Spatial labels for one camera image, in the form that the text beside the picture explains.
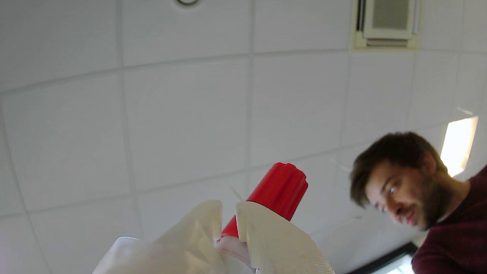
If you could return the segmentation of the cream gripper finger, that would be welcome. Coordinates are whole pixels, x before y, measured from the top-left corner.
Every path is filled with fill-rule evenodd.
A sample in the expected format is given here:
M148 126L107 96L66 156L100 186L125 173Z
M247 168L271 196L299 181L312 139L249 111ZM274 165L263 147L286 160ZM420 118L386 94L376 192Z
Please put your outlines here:
M237 203L236 223L251 267L260 273L334 273L311 236L269 208L251 201Z
M116 274L224 274L214 248L221 236L221 201L204 201L151 243L139 243Z

